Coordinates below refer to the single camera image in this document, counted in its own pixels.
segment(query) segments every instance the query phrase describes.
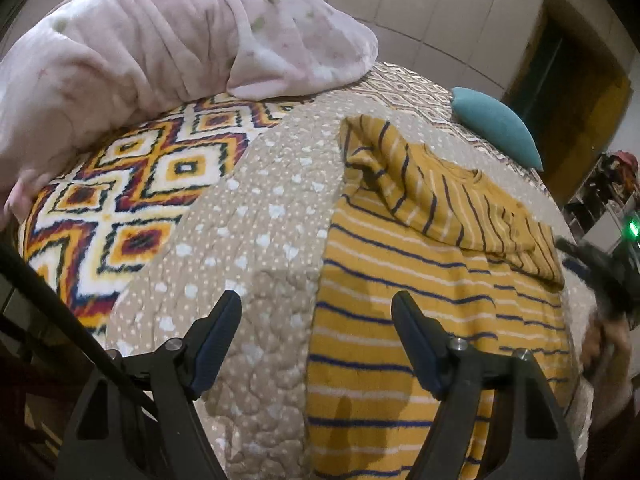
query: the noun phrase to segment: cushion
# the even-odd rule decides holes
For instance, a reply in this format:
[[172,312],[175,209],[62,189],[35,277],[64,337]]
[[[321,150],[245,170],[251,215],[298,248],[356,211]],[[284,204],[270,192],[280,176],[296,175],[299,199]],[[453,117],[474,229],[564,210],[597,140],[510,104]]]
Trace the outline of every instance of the cushion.
[[542,171],[536,143],[507,105],[469,88],[455,87],[451,108],[461,124],[484,137],[523,168]]

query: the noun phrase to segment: black rod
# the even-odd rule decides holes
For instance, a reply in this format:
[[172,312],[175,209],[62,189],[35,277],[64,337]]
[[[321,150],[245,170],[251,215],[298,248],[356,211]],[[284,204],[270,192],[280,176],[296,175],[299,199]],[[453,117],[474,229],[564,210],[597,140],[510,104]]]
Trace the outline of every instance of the black rod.
[[124,396],[142,406],[151,415],[158,416],[156,404],[113,364],[100,343],[89,334],[87,329],[62,303],[58,295],[6,243],[0,243],[0,272],[27,300],[31,301],[38,310],[55,323],[62,330],[62,333],[84,352],[84,355],[94,363],[98,370],[116,384]]

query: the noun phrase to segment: geometric patterned bedsheet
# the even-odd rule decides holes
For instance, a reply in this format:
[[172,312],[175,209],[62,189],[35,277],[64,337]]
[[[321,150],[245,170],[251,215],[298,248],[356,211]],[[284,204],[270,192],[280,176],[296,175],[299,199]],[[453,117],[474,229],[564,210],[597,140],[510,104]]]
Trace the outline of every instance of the geometric patterned bedsheet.
[[[378,62],[349,90],[423,118],[548,194],[535,170],[457,123],[451,93],[417,73]],[[118,295],[200,193],[231,171],[261,132],[309,101],[252,102],[224,93],[114,132],[39,193],[18,231],[22,256],[100,338]]]

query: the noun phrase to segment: person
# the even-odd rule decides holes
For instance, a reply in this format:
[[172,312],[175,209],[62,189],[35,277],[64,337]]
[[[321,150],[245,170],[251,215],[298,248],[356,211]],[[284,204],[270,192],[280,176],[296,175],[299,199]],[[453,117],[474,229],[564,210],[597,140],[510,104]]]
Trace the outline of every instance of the person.
[[593,380],[594,399],[585,480],[640,478],[640,416],[634,409],[628,376],[631,337],[626,317],[591,319],[582,343],[585,369],[612,347],[608,364]]

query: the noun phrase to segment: yellow striped shirt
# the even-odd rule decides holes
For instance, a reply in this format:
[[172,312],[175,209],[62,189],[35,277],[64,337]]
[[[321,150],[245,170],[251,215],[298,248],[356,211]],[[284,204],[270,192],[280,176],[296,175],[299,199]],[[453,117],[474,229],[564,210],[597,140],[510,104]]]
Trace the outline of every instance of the yellow striped shirt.
[[[566,384],[568,338],[551,229],[481,171],[408,144],[388,122],[340,128],[346,186],[324,253],[307,371],[307,421],[322,478],[403,478],[438,403],[414,378],[390,316],[408,290],[448,332],[484,351],[532,349]],[[482,457],[485,392],[462,478]]]

